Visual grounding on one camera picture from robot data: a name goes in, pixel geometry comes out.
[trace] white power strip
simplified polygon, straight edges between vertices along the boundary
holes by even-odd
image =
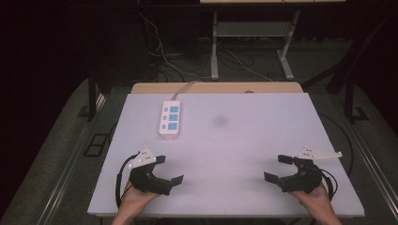
[[[163,102],[161,108],[161,124],[159,133],[166,140],[172,140],[179,132],[179,116],[181,114],[181,102],[168,100]]]

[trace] dark background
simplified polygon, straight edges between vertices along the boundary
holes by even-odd
[[[156,69],[149,65],[153,62],[146,53],[153,31],[145,31],[137,11],[84,9],[74,4],[66,0],[0,0],[0,217],[66,101],[90,71],[94,71],[101,92],[109,92],[113,85],[153,79]],[[396,10],[389,14],[394,5],[395,1],[351,0],[344,7],[304,7],[295,40],[352,39],[355,44],[345,59],[350,65],[364,38],[390,15],[349,75],[398,133],[398,16]],[[263,18],[261,10],[221,14],[231,20],[284,16],[275,11],[267,15]],[[197,51],[198,37],[211,35],[211,11],[169,8],[153,11],[150,16],[165,43],[190,54]]]

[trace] floor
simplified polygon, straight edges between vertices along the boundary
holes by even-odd
[[[208,39],[201,39],[201,42],[201,54],[198,57],[189,57],[180,54],[178,50],[166,48],[165,56],[168,60],[159,67],[159,76],[153,82],[189,82],[202,79],[211,82],[207,78],[210,71]],[[267,38],[221,40],[218,44],[218,82],[267,82],[268,79],[285,82],[286,78],[276,55],[276,50],[281,48],[282,44],[280,39]],[[294,41],[287,54],[295,76],[294,82],[306,82],[334,66],[344,57],[350,44],[349,40]],[[181,74],[170,68],[170,64]],[[347,171],[350,159],[353,158],[349,178],[360,197],[366,215],[342,218],[342,222],[364,225],[398,224],[398,217],[396,213],[392,213],[387,201],[386,186],[377,181],[377,177],[385,176],[390,185],[387,186],[387,192],[392,190],[392,196],[398,190],[398,164],[395,162],[398,157],[398,138],[359,88],[355,90],[355,106],[362,107],[369,120],[350,124],[343,115],[344,91],[338,95],[329,95],[325,90],[328,81],[329,78],[326,78],[317,82],[306,88],[305,92],[310,94],[334,148],[346,156],[342,157],[341,161]],[[89,123],[84,116],[88,104],[87,81],[76,89],[14,196],[0,222],[1,225],[110,224],[111,218],[100,219],[86,213],[109,142],[103,138],[96,140],[98,143],[105,143],[99,157],[85,157],[84,151],[88,149],[96,134],[112,137],[114,125],[130,89],[128,86],[115,86],[110,94],[100,95],[98,113]],[[348,140],[352,142],[353,154],[350,152]],[[365,156],[363,149],[372,154],[382,174],[370,169],[372,165],[365,160],[369,155]],[[285,224],[310,223],[308,218],[283,221]],[[139,222],[150,224],[152,221]],[[180,220],[177,224],[194,222],[209,223],[208,220]],[[231,223],[271,224],[263,219],[228,221],[228,224]]]

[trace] power outlet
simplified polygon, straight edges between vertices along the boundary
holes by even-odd
[[[181,103],[178,100],[164,101],[161,108],[160,135],[166,140],[172,140],[179,132],[179,117]]]

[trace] hand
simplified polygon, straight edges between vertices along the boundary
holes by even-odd
[[[155,193],[144,193],[139,189],[132,186],[129,181],[125,187],[125,194],[122,198],[122,203],[120,204],[119,211],[117,212],[113,225],[128,225],[135,217],[137,217],[145,207],[159,194]]]
[[[341,225],[331,206],[328,192],[321,183],[310,194],[304,191],[293,191],[289,194],[298,198],[298,202],[307,209],[308,213],[322,225]]]

